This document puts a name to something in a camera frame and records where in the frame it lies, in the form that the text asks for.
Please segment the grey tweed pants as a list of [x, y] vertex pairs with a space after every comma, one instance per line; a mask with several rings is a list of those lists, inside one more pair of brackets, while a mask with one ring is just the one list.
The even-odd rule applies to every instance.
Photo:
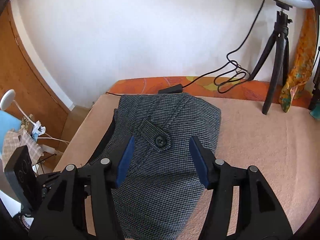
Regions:
[[130, 239], [176, 239], [193, 213], [204, 187], [189, 152], [189, 140], [215, 151], [221, 111], [187, 93], [123, 95], [114, 128], [100, 154], [108, 157], [124, 138], [135, 139], [124, 182], [112, 196], [123, 234]]

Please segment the checkered cloth on chair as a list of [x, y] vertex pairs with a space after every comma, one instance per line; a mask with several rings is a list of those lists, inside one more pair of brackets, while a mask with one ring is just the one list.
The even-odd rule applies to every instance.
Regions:
[[39, 158], [43, 156], [41, 146], [29, 135], [26, 130], [8, 131], [4, 136], [3, 146], [1, 148], [3, 168], [9, 162], [9, 159], [19, 147], [27, 146], [32, 165], [35, 165]]

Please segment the white clip desk lamp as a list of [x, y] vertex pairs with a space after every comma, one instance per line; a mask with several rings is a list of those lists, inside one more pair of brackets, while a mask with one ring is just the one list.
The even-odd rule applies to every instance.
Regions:
[[41, 124], [40, 121], [33, 121], [31, 117], [27, 116], [27, 114], [21, 109], [16, 98], [16, 92], [13, 89], [10, 89], [4, 93], [1, 97], [1, 111], [5, 111], [10, 115], [21, 120], [22, 118], [26, 118], [26, 120], [31, 125], [30, 133], [31, 137], [37, 140], [41, 135], [44, 135], [46, 132], [46, 127]]

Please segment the blue chair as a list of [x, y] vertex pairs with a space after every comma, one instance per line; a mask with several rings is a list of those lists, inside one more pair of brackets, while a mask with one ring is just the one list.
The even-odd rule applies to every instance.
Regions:
[[2, 154], [2, 148], [4, 143], [4, 137], [9, 130], [18, 131], [21, 126], [21, 120], [10, 115], [5, 111], [0, 112], [0, 149]]

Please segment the orange floral bed sheet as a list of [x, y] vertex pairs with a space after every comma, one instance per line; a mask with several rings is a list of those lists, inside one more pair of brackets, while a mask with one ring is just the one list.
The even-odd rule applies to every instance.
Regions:
[[[171, 77], [144, 77], [137, 79], [126, 79], [117, 81], [106, 94], [156, 94], [159, 90], [177, 84], [186, 85], [195, 79], [192, 76]], [[185, 93], [194, 96], [205, 96], [211, 98], [228, 98], [250, 101], [265, 101], [269, 83], [261, 81], [249, 81], [235, 85], [225, 94], [220, 94], [214, 84], [214, 77], [203, 77], [195, 83], [184, 88]]]

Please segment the black tripod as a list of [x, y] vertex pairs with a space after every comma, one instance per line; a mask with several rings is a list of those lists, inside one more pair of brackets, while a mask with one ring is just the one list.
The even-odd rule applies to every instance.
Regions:
[[267, 91], [267, 96], [262, 108], [262, 113], [266, 115], [271, 107], [273, 96], [276, 91], [276, 87], [280, 78], [282, 78], [282, 84], [285, 85], [287, 75], [289, 73], [289, 28], [288, 24], [292, 23], [292, 20], [288, 18], [285, 13], [286, 10], [291, 8], [290, 5], [283, 3], [279, 0], [275, 0], [276, 6], [280, 7], [277, 11], [276, 22], [274, 23], [274, 29], [270, 35], [267, 44], [262, 52], [260, 59], [258, 60], [253, 72], [250, 74], [248, 80], [252, 81], [261, 70], [263, 64], [268, 58], [272, 48], [276, 49], [273, 71], [271, 76], [270, 85]]

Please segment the orange patterned scarf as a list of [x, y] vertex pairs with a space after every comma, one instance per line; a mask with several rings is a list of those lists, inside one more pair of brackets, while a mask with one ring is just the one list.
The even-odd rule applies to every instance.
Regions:
[[298, 99], [313, 71], [318, 41], [318, 20], [315, 9], [307, 9], [295, 53], [293, 68], [286, 75], [279, 103], [282, 110], [289, 111], [293, 100]]

